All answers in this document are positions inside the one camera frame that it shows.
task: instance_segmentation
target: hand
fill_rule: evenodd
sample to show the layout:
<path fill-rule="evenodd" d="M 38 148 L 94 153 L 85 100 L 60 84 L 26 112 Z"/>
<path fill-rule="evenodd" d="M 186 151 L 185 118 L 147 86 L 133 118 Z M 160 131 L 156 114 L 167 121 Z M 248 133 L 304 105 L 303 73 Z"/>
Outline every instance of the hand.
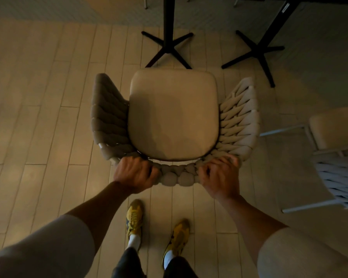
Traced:
<path fill-rule="evenodd" d="M 239 160 L 228 154 L 199 168 L 200 183 L 218 201 L 240 196 Z"/>
<path fill-rule="evenodd" d="M 160 175 L 158 168 L 140 157 L 123 157 L 117 165 L 113 180 L 129 194 L 140 193 L 152 187 Z"/>

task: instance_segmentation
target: table base foot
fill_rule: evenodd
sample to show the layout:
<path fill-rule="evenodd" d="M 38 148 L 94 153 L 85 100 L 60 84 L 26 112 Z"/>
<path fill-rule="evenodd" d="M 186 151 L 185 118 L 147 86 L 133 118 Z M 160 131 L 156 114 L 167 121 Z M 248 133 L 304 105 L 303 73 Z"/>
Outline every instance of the table base foot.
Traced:
<path fill-rule="evenodd" d="M 152 67 L 156 63 L 156 61 L 158 61 L 164 54 L 172 54 L 184 67 L 186 67 L 186 69 L 192 69 L 191 66 L 184 60 L 184 58 L 182 58 L 182 56 L 176 51 L 174 47 L 179 43 L 183 42 L 184 40 L 192 37 L 193 33 L 188 33 L 182 37 L 172 40 L 167 45 L 165 45 L 162 39 L 157 38 L 156 36 L 153 36 L 150 33 L 142 31 L 142 35 L 150 38 L 151 40 L 162 46 L 160 51 L 158 51 L 158 53 L 151 59 L 151 61 L 146 65 L 146 67 Z"/>
<path fill-rule="evenodd" d="M 270 53 L 271 51 L 282 51 L 285 49 L 284 46 L 277 46 L 277 47 L 260 47 L 258 44 L 255 44 L 253 41 L 251 41 L 248 37 L 245 36 L 241 31 L 237 30 L 236 34 L 240 36 L 240 38 L 246 43 L 246 45 L 251 49 L 250 52 L 241 55 L 234 60 L 231 60 L 230 62 L 227 62 L 222 65 L 222 69 L 225 69 L 227 67 L 230 67 L 240 61 L 246 60 L 249 57 L 255 57 L 258 59 L 264 73 L 267 76 L 267 79 L 269 81 L 269 84 L 271 88 L 275 87 L 275 83 L 272 77 L 272 74 L 269 70 L 268 63 L 264 57 L 265 53 Z"/>

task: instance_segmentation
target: person's left arm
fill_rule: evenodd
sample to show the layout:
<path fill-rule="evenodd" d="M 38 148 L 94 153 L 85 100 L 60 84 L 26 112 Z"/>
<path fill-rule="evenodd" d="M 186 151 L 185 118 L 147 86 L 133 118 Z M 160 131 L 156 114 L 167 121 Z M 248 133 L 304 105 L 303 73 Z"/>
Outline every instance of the person's left arm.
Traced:
<path fill-rule="evenodd" d="M 0 251 L 0 277 L 84 277 L 121 203 L 153 186 L 159 170 L 141 158 L 125 157 L 114 181 L 17 244 Z"/>

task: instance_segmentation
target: wooden floor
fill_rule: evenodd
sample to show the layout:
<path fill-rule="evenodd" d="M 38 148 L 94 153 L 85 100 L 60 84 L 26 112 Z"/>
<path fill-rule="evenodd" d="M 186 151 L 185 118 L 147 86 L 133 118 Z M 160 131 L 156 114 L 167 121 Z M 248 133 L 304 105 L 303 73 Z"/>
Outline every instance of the wooden floor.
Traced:
<path fill-rule="evenodd" d="M 95 74 L 107 73 L 128 99 L 133 74 L 158 51 L 157 44 L 142 37 L 143 29 L 162 37 L 158 27 L 0 19 L 0 249 L 90 199 L 112 179 L 114 166 L 93 145 L 90 130 L 93 80 Z M 176 29 L 175 35 L 188 32 Z M 254 77 L 262 130 L 304 122 L 330 108 L 273 60 L 276 88 L 269 87 L 254 59 L 222 70 L 222 63 L 247 47 L 232 33 L 193 32 L 193 39 L 178 50 L 193 68 L 215 75 L 220 101 L 240 78 Z M 183 68 L 171 55 L 158 67 Z M 274 218 L 348 256 L 348 210 L 329 206 L 280 212 L 331 198 L 309 163 L 310 153 L 301 131 L 260 138 L 241 168 L 241 193 Z M 135 198 L 142 199 L 146 209 L 139 256 L 148 277 L 162 276 L 161 257 L 181 218 L 191 222 L 183 255 L 199 277 L 258 276 L 237 227 L 197 183 L 157 185 L 126 200 L 88 277 L 110 277 L 126 246 L 125 214 Z"/>

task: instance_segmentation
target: shoe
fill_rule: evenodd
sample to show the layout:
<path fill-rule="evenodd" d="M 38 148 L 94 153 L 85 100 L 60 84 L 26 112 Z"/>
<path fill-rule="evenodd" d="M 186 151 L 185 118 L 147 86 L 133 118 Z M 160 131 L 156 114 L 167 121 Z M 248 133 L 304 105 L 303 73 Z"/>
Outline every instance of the shoe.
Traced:
<path fill-rule="evenodd" d="M 164 255 L 162 256 L 161 265 L 164 268 L 164 258 L 168 251 L 172 251 L 174 256 L 180 256 L 184 246 L 190 237 L 190 222 L 186 219 L 181 220 L 173 230 L 170 242 L 166 247 Z"/>
<path fill-rule="evenodd" d="M 130 235 L 132 234 L 138 235 L 141 238 L 138 250 L 142 245 L 143 213 L 144 205 L 139 199 L 135 199 L 131 202 L 128 212 L 126 213 L 126 233 L 128 234 L 128 239 L 130 239 Z"/>

